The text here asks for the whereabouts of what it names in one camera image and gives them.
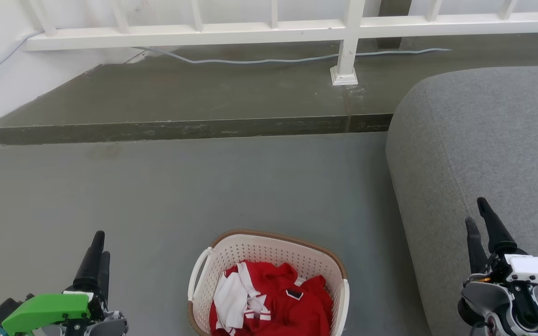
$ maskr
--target fabric upholstery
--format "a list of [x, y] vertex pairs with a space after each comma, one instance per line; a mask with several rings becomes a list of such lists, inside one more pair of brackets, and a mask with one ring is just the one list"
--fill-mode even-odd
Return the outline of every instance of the fabric upholstery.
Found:
[[456, 308], [470, 274], [465, 217], [488, 242], [476, 198], [538, 256], [538, 67], [421, 81], [398, 106], [386, 151], [431, 332], [467, 336]]

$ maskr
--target clothes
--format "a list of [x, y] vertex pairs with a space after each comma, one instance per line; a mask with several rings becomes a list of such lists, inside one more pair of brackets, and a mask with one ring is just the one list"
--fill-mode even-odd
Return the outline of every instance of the clothes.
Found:
[[[224, 278], [240, 281], [226, 291], [226, 282], [220, 280], [221, 295], [216, 292], [209, 316], [213, 336], [329, 336], [333, 301], [322, 276], [298, 287], [297, 272], [289, 264], [245, 260], [226, 270]], [[240, 317], [241, 327], [224, 324]]]

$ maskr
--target basket rim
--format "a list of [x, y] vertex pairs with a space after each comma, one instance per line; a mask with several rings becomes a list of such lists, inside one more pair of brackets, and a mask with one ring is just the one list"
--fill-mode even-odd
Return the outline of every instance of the basket rim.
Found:
[[[226, 232], [220, 234], [220, 236], [218, 236], [217, 239], [215, 239], [215, 241], [213, 243], [211, 243], [211, 248], [215, 249], [215, 247], [217, 246], [217, 244], [220, 241], [224, 240], [225, 238], [227, 238], [229, 236], [235, 236], [237, 234], [245, 234], [245, 235], [248, 235], [248, 236], [259, 236], [259, 237], [263, 237], [263, 238], [272, 238], [272, 239], [277, 239], [277, 240], [283, 240], [285, 242], [305, 246], [305, 247], [308, 247], [310, 249], [314, 249], [316, 251], [324, 253], [327, 256], [329, 256], [331, 259], [333, 259], [333, 261], [335, 261], [335, 263], [337, 264], [337, 266], [340, 269], [340, 272], [342, 274], [342, 280], [348, 279], [348, 273], [346, 273], [346, 268], [344, 267], [344, 264], [342, 263], [340, 258], [337, 255], [335, 255], [335, 253], [333, 253], [329, 249], [326, 249], [326, 248], [321, 247], [319, 245], [307, 242], [306, 240], [293, 238], [293, 237], [290, 237], [290, 236], [286, 236], [284, 234], [277, 234], [277, 233], [270, 233], [270, 232], [256, 231], [256, 230], [248, 230], [248, 229], [230, 230], [230, 231], [226, 231]], [[194, 319], [194, 304], [192, 303], [192, 301], [188, 301], [188, 320], [190, 321], [190, 325], [192, 326], [194, 331], [196, 331], [197, 334], [199, 334], [200, 336], [211, 336], [211, 334], [207, 334], [206, 332], [204, 332], [198, 326], [198, 324], [196, 323], [196, 319]]]

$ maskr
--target horizontal rail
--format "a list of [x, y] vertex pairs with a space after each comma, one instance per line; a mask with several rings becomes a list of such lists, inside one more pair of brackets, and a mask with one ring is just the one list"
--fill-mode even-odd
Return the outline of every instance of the horizontal rail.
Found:
[[[364, 17], [354, 30], [359, 38], [530, 33], [538, 32], [538, 13], [513, 13], [507, 20], [497, 14], [438, 15], [436, 22], [424, 16]], [[188, 25], [130, 26], [129, 34], [116, 28], [72, 28], [34, 36], [24, 50], [335, 41], [349, 33], [340, 20], [280, 21], [277, 28], [261, 22], [214, 23], [202, 25], [201, 32]]]

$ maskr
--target white plastic basket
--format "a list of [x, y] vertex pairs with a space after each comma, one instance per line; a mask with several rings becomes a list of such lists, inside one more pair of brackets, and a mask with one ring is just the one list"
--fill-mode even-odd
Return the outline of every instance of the white plastic basket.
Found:
[[340, 259], [327, 249], [295, 238], [238, 230], [226, 232], [204, 250], [190, 275], [188, 317], [200, 336], [209, 336], [211, 333], [209, 311], [220, 274], [244, 259], [271, 262], [275, 266], [287, 262], [298, 272], [298, 285], [322, 275], [326, 280], [327, 292], [333, 299], [331, 336], [342, 334], [348, 315], [350, 287]]

